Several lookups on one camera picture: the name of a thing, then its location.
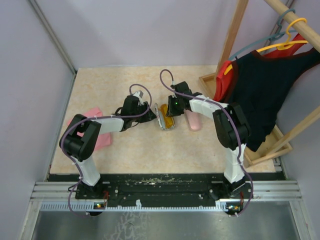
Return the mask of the orange sunglasses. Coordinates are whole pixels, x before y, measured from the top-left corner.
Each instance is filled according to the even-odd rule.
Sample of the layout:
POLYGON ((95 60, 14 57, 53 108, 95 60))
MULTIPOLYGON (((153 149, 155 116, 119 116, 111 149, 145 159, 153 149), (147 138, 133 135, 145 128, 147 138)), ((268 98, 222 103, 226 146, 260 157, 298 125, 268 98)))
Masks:
POLYGON ((173 129, 175 127, 175 121, 173 117, 167 116, 168 112, 168 105, 162 104, 160 106, 160 111, 162 113, 163 121, 164 121, 164 128, 166 130, 173 129))

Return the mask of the newspaper print glasses case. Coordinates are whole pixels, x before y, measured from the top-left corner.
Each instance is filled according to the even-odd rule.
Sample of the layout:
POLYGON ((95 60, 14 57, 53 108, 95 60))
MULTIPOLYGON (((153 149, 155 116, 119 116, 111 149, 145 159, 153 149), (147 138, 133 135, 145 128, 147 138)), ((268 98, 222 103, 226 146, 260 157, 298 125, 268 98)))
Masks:
POLYGON ((172 129, 165 129, 165 126, 164 126, 164 120, 163 120, 163 115, 161 113, 161 110, 160 110, 160 105, 158 105, 157 103, 154 104, 154 108, 155 108, 155 115, 156 115, 156 118, 157 118, 157 121, 158 121, 158 124, 160 126, 160 128, 164 131, 169 131, 169 130, 172 130, 175 128, 172 128, 172 129))

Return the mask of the pink glasses case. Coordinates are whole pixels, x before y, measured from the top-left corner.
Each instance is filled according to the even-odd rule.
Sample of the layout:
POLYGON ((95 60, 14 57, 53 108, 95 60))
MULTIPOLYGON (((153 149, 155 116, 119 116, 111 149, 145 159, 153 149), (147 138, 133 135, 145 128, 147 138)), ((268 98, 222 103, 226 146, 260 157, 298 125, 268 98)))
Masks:
POLYGON ((190 131, 197 132, 201 130, 202 123, 198 113, 190 110, 185 110, 184 115, 190 131))

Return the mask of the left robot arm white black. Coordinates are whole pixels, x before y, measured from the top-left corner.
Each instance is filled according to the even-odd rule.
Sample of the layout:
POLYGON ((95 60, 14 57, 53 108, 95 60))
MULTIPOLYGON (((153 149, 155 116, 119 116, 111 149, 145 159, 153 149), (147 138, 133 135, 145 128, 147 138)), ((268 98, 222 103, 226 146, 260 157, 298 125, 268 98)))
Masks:
POLYGON ((147 123, 157 118, 150 104, 142 99, 142 91, 128 95, 123 106, 109 116, 86 117, 76 114, 62 135, 59 146, 62 152, 75 163, 86 192, 97 199, 103 195, 104 186, 98 183, 101 175, 93 160, 98 137, 103 134, 124 132, 133 123, 147 123))

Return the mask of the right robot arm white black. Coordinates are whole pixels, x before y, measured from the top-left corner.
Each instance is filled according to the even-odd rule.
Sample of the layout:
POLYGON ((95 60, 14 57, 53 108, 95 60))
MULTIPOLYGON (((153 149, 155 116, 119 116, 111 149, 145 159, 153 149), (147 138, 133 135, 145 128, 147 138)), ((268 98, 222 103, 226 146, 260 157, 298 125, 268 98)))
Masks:
POLYGON ((199 92, 193 93, 183 81, 167 87, 173 92, 168 97, 170 117, 182 115, 186 110, 205 116, 214 122, 220 144, 226 149, 223 192, 235 198, 241 192, 245 178, 244 151, 251 129, 239 104, 220 103, 199 92))

